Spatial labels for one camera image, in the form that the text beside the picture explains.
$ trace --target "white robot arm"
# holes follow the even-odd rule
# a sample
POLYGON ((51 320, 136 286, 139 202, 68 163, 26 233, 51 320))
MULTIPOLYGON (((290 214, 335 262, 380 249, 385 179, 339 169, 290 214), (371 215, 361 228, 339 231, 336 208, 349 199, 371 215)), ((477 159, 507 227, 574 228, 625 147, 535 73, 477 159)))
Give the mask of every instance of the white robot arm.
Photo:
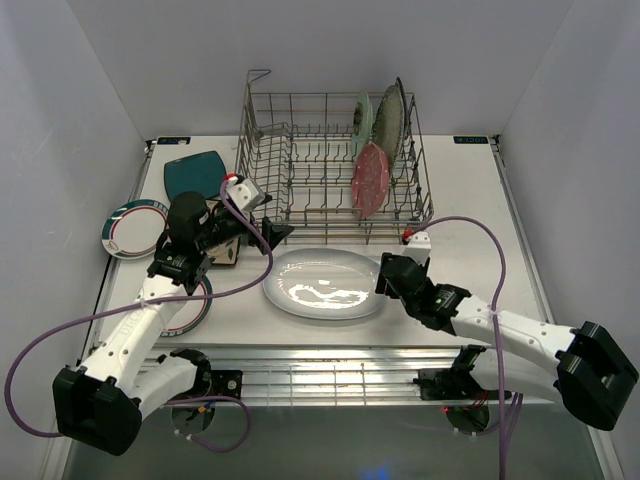
MULTIPOLYGON (((399 298, 409 316, 433 330, 493 345, 494 312, 488 302, 427 276, 431 244, 426 233, 408 239, 403 255, 382 256, 376 293, 399 298)), ((609 333, 585 322, 552 325, 508 311, 496 312, 506 389, 563 404, 584 423, 612 430, 638 381, 638 371, 609 333)), ((467 346, 451 368, 416 380, 421 396, 476 398, 497 389, 496 352, 467 346)))
MULTIPOLYGON (((249 217, 270 200, 251 180, 227 177, 227 194, 237 212, 249 217)), ((200 352, 179 349, 158 359, 139 375, 140 367, 173 316, 200 283, 210 262, 206 250, 238 236, 265 248, 222 204, 209 211, 195 192, 176 197, 168 228, 158 239, 148 277, 136 295, 133 310, 77 368, 64 368, 53 383, 60 433, 105 450, 124 453, 136 438, 142 420, 176 395, 205 395, 210 389, 210 362, 200 352), (180 297, 164 303, 158 299, 180 297)), ((271 249, 293 228, 262 219, 262 236, 271 249)))

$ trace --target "wire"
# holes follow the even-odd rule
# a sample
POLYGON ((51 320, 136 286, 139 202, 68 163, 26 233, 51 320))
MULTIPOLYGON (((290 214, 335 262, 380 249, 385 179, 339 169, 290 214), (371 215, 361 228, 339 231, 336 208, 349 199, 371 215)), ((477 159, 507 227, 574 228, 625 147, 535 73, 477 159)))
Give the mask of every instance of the wire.
POLYGON ((233 452, 236 448, 240 447, 245 442, 245 440, 249 437, 249 434, 251 433, 251 412, 249 411, 249 407, 247 407, 242 400, 238 400, 237 398, 233 398, 233 397, 227 397, 224 395, 214 395, 214 396, 207 396, 207 397, 184 398, 181 400, 170 400, 167 403, 165 403, 165 405, 180 406, 180 405, 184 405, 185 402, 187 403, 208 402, 207 405, 211 405, 213 402, 235 403, 236 405, 239 405, 240 408, 242 408, 242 411, 244 412, 244 417, 246 419, 246 426, 244 428, 244 432, 242 433, 242 436, 236 441, 236 443, 234 443, 229 447, 218 447, 216 445, 211 445, 206 440, 203 440, 199 437, 196 437, 195 435, 191 435, 189 433, 178 430, 178 433, 186 437, 188 440, 193 440, 198 445, 202 445, 203 447, 205 447, 206 449, 214 453, 229 453, 229 452, 233 452))
MULTIPOLYGON (((513 398, 511 399, 511 404, 509 405, 509 408, 507 410, 506 419, 507 419, 507 421, 511 420, 511 425, 514 425, 513 421, 516 418, 515 414, 517 413, 518 398, 521 398, 521 397, 522 397, 521 394, 519 394, 519 393, 515 394, 513 396, 513 398)), ((403 425, 403 426, 408 427, 408 428, 412 428, 414 430, 424 430, 424 431, 431 431, 431 432, 447 432, 447 433, 451 432, 451 428, 450 427, 431 427, 431 426, 428 426, 428 425, 416 425, 414 423, 405 422, 404 420, 398 420, 398 423, 400 425, 403 425)), ((490 427, 485 428, 481 432, 472 432, 472 431, 469 431, 469 430, 460 430, 460 429, 455 429, 453 431, 461 433, 462 435, 468 435, 468 436, 476 435, 478 437, 481 437, 483 435, 489 435, 490 433, 495 432, 499 428, 500 428, 500 422, 498 421, 498 422, 494 423, 493 425, 491 425, 490 427)))
POLYGON ((469 409, 471 410, 475 408, 480 408, 482 405, 485 404, 485 402, 487 401, 487 398, 489 398, 489 390, 486 390, 481 398, 478 398, 475 402, 473 402, 473 404, 469 407, 469 409))
MULTIPOLYGON (((220 186, 220 199, 222 200, 222 203, 224 204, 224 206, 231 212, 231 214, 234 217, 236 217, 240 223, 242 223, 245 227, 247 227, 249 232, 251 232, 258 239, 258 241, 262 244, 262 246, 264 247, 264 250, 267 253, 267 257, 268 257, 268 260, 269 260, 269 262, 267 264, 267 268, 262 273, 262 275, 260 275, 255 280, 253 280, 253 281, 251 281, 251 282, 249 282, 246 285, 243 285, 241 287, 237 287, 237 288, 233 288, 231 290, 227 290, 226 292, 211 293, 211 294, 208 294, 208 295, 194 295, 194 296, 180 296, 180 297, 160 297, 160 298, 154 298, 154 299, 147 300, 146 301, 147 305, 157 305, 157 304, 166 303, 166 302, 189 302, 189 301, 195 301, 195 300, 208 300, 208 299, 214 299, 214 298, 228 297, 230 295, 235 295, 236 293, 243 292, 245 290, 250 289, 251 287, 254 287, 255 285, 260 284, 267 277, 267 275, 269 275, 269 272, 271 272, 271 269, 273 268, 273 252, 271 251, 271 248, 269 247, 269 243, 262 237, 260 232, 251 224, 251 222, 249 222, 246 218, 244 218, 244 215, 242 215, 233 206, 231 206, 229 201, 226 199, 227 183, 228 183, 228 181, 225 180, 225 181, 222 182, 222 185, 220 186)), ((20 427, 25 432, 27 432, 27 433, 29 433, 31 435, 34 435, 36 437, 42 437, 42 438, 58 438, 58 437, 62 437, 62 434, 60 434, 60 433, 57 433, 57 432, 43 432, 41 430, 37 430, 37 429, 31 427, 30 425, 28 425, 22 419, 22 417, 20 417, 20 415, 18 414, 18 412, 17 412, 17 410, 15 408, 15 405, 13 403, 13 398, 11 396, 11 387, 12 387, 12 384, 13 384, 13 379, 14 379, 15 374, 16 374, 16 370, 20 366, 20 363, 22 363, 22 360, 24 360, 24 357, 26 357, 27 354, 31 350, 33 350, 37 345, 42 343, 47 338, 51 337, 52 335, 55 335, 56 333, 62 332, 63 330, 67 330, 69 328, 76 327, 76 326, 82 325, 84 323, 89 323, 89 322, 92 322, 93 320, 98 320, 100 318, 109 317, 111 315, 118 315, 120 313, 125 313, 125 312, 130 312, 130 311, 133 311, 133 310, 137 310, 140 307, 141 307, 140 302, 136 302, 136 303, 132 303, 131 305, 125 305, 124 307, 118 307, 118 308, 114 308, 112 310, 106 310, 106 311, 101 312, 101 313, 94 313, 93 315, 87 315, 86 317, 78 318, 77 320, 72 320, 70 322, 64 323, 62 325, 58 325, 57 327, 52 328, 51 330, 48 330, 48 331, 44 332, 43 334, 41 334, 38 337, 36 337, 35 339, 33 339, 25 348, 23 348, 22 351, 20 353, 18 353, 18 355, 16 356, 15 360, 11 364, 11 367, 9 367, 9 371, 7 373, 7 378, 5 379, 5 382, 4 382, 4 402, 5 402, 6 406, 7 406, 7 411, 9 412, 9 416, 15 422, 15 424, 18 425, 18 427, 20 427)))
MULTIPOLYGON (((415 230, 413 233, 418 233, 423 230, 426 230, 429 227, 434 225, 438 225, 444 222, 450 221, 461 221, 472 223, 480 227, 484 232, 489 235, 496 249, 498 250, 498 256, 500 257, 500 279, 498 280, 498 285, 496 286, 495 291, 493 292, 493 298, 491 299, 491 319, 493 322, 493 332, 495 336, 495 346, 496 346, 496 354, 498 358, 498 410, 499 410, 499 431, 500 431, 500 446, 498 449, 498 457, 499 457, 499 465, 500 465, 500 480, 504 480, 506 478, 506 470, 507 470, 507 454, 509 451, 509 441, 507 437, 507 426, 506 426, 506 412, 505 412, 505 399, 504 399, 504 390, 505 390, 505 379, 504 379, 504 356, 503 356, 503 345, 502 345, 502 335, 500 334, 500 321, 498 319, 497 309, 498 309, 498 298, 500 297, 500 293, 502 292, 502 288, 504 287, 504 282, 507 277, 507 260, 504 255, 504 250, 498 237, 487 227, 484 223, 476 220, 475 218, 465 217, 461 215, 452 215, 449 217, 439 218, 437 220, 433 220, 428 222, 423 227, 415 230)), ((519 409, 515 412, 514 420, 513 420, 513 428, 515 429, 515 422, 518 419, 519 409)))
POLYGON ((522 400, 524 395, 518 394, 518 400, 516 403, 515 412, 513 412, 513 421, 511 425, 509 425, 509 431, 507 432, 507 446, 511 443, 511 437, 513 436, 513 432, 516 430, 516 422, 518 421, 518 417, 520 416, 520 410, 522 410, 522 400))

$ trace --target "dish rack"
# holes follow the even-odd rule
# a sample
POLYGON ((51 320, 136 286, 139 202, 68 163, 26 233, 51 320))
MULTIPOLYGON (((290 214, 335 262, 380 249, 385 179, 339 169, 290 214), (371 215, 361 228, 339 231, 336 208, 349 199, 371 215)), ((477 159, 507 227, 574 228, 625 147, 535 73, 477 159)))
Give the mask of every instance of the dish rack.
MULTIPOLYGON (((359 92, 256 92, 270 70, 250 70, 236 156, 236 172, 273 200, 254 211, 295 227, 288 242, 399 243, 407 228, 428 222, 433 202, 415 98, 410 122, 390 172, 387 199, 360 219, 353 207, 353 112, 359 92)), ((374 112, 384 92, 368 92, 374 112)))

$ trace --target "white oval plate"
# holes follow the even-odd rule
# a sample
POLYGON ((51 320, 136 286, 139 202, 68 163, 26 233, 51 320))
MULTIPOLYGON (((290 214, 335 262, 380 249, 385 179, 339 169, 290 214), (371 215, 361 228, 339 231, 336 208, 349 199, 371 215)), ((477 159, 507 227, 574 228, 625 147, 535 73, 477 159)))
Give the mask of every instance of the white oval plate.
POLYGON ((378 310, 380 266, 345 250, 304 248, 279 256, 264 280, 264 292, 282 310, 307 318, 347 320, 378 310))
POLYGON ((167 224, 169 210, 155 200, 134 200, 113 212, 102 228, 102 245, 116 258, 142 258, 153 253, 167 224))

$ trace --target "gray wall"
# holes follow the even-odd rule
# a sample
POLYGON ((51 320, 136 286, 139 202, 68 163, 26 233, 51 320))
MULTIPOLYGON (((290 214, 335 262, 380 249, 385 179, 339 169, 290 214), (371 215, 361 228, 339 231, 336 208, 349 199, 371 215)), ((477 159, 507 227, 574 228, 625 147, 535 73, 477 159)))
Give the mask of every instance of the gray wall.
POLYGON ((68 0, 144 138, 236 133, 260 88, 381 90, 425 133, 501 132, 571 0, 68 0))
MULTIPOLYGON (((605 325, 640 367, 640 4, 574 2, 504 132, 555 317, 605 325)), ((640 478, 640 393, 614 432, 640 478)))
MULTIPOLYGON (((44 330, 92 311, 105 217, 127 197, 143 144, 64 0, 0 1, 0 365, 44 330)), ((86 329, 18 370, 14 398, 54 426, 51 382, 86 329)), ((37 478, 47 441, 0 408, 0 477, 37 478)))

